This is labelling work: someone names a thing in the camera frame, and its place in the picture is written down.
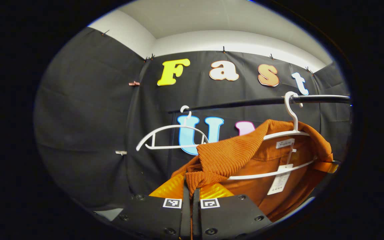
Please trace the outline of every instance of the clothing rack rod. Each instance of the clothing rack rod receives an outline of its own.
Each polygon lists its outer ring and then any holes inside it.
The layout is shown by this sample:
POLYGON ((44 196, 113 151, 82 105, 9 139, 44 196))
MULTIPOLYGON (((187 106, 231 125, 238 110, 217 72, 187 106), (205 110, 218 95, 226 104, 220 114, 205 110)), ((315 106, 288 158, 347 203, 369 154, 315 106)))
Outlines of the clothing rack rod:
MULTIPOLYGON (((350 103, 350 97, 341 95, 308 95, 291 97, 291 103, 350 103)), ((204 109, 215 109, 215 108, 235 108, 242 106, 255 106, 255 105, 269 105, 269 104, 284 104, 284 97, 272 97, 256 100, 243 100, 238 102, 229 102, 217 105, 209 105, 195 108, 187 108, 189 111, 204 110, 204 109)), ((169 111, 168 113, 179 113, 180 110, 169 111)))

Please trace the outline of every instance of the ceiling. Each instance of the ceiling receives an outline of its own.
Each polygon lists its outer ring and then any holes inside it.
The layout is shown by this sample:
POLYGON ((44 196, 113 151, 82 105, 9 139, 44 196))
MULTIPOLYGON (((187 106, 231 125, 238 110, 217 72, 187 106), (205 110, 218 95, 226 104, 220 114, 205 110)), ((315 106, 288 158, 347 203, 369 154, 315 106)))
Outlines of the ceiling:
POLYGON ((248 0, 137 0, 119 8, 156 39, 201 30, 236 30, 270 36, 332 60, 311 36, 275 12, 248 0))

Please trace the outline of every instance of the hook of hanger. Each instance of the hook of hanger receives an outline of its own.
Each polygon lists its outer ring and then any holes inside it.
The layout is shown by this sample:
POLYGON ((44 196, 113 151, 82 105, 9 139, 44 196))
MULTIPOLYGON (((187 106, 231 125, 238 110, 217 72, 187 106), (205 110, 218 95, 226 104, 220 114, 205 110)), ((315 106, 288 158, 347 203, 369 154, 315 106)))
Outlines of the hook of hanger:
MULTIPOLYGON (((189 107, 186 106, 186 105, 182 106, 182 107, 180 108, 180 112, 183 113, 183 111, 184 111, 185 109, 189 109, 189 107)), ((187 121, 189 118, 191 118, 191 116, 192 116, 192 111, 189 111, 189 114, 188 114, 188 116, 185 118, 185 121, 183 122, 183 125, 186 125, 186 121, 187 121)))
MULTIPOLYGON (((291 96, 298 97, 299 95, 292 91, 286 92, 284 96, 285 109, 287 110, 288 114, 293 118, 294 130, 297 131, 299 128, 299 124, 298 124, 299 120, 297 120, 297 115, 291 110, 291 107, 290 107, 291 96)), ((303 103, 299 103, 299 105, 301 108, 303 108, 303 103)))

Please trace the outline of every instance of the decorative letter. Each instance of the decorative letter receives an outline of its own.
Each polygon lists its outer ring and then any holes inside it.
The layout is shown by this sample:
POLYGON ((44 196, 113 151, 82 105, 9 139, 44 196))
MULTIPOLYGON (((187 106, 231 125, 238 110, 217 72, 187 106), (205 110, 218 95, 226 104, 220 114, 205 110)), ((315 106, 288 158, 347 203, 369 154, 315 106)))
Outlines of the decorative letter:
POLYGON ((187 67, 190 64, 191 62, 189 61, 189 59, 179 59, 163 62, 163 74, 161 76, 161 79, 158 80, 157 85, 164 86, 175 84, 176 80, 173 78, 173 74, 175 73, 176 77, 180 77, 183 73, 183 65, 187 67))
POLYGON ((235 127, 238 128, 239 136, 249 134, 256 129, 254 124, 248 121, 239 121, 235 123, 235 127))
POLYGON ((300 76, 300 73, 293 73, 291 75, 292 77, 294 77, 294 79, 296 79, 296 83, 297 83, 297 86, 299 87, 299 91, 301 94, 303 95, 308 95, 309 94, 309 91, 305 88, 305 79, 300 76))
POLYGON ((259 70, 259 82, 265 86, 276 87, 279 84, 279 79, 276 76, 278 70, 272 65, 260 64, 257 68, 259 70))
POLYGON ((227 79, 229 81, 235 81, 239 78, 235 70, 235 65, 230 61, 215 61, 211 64, 211 67, 213 69, 210 71, 210 77, 214 80, 227 79))
MULTIPOLYGON (((185 118, 187 115, 182 115, 177 118, 177 122, 179 122, 180 125, 183 125, 185 118)), ((190 127, 195 127, 199 123, 199 118, 195 116, 191 116, 188 120, 186 120, 186 125, 190 127)), ((179 128, 179 145, 194 145, 194 135, 195 130, 190 128, 179 128)), ((190 155, 198 155, 198 151, 196 147, 184 147, 182 148, 183 151, 186 153, 189 153, 190 155)))
POLYGON ((206 117, 204 122, 208 125, 208 142, 218 142, 220 126, 223 125, 224 120, 219 117, 206 117))

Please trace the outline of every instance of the black fabric backdrop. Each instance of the black fabric backdrop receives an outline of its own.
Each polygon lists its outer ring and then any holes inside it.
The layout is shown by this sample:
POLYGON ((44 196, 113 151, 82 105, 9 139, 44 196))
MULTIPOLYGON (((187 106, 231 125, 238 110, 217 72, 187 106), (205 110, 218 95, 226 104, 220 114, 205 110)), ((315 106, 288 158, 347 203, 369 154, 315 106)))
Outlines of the black fabric backdrop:
MULTIPOLYGON (((183 105, 201 105, 283 96, 299 93, 292 73, 305 79, 310 95, 348 95, 334 64, 312 76, 307 70, 280 60, 248 53, 197 51, 157 56, 143 61, 128 47, 99 31, 86 28, 67 43, 49 65, 38 90, 35 134, 38 149, 56 183, 87 208, 122 207, 130 193, 149 194, 193 155, 181 149, 139 152, 137 143, 152 130, 178 124, 168 114, 183 105), (174 85, 157 86, 164 61, 189 59, 174 85), (235 64, 239 79, 213 80, 212 62, 235 64), (280 84, 262 86, 257 67, 269 64, 278 70, 280 84), (129 86, 129 82, 140 86, 129 86), (125 156, 116 150, 127 150, 125 156)), ((334 157, 343 156, 349 134, 349 105, 307 103, 291 105, 304 122, 331 143, 334 157)), ((197 128, 205 134, 206 117, 224 119, 219 140, 238 135, 235 123, 250 121, 258 127, 267 119, 290 121, 284 105, 261 105, 193 111, 197 128)), ((195 142, 200 135, 195 135, 195 142)), ((157 134, 156 146, 178 145, 178 129, 157 134)))

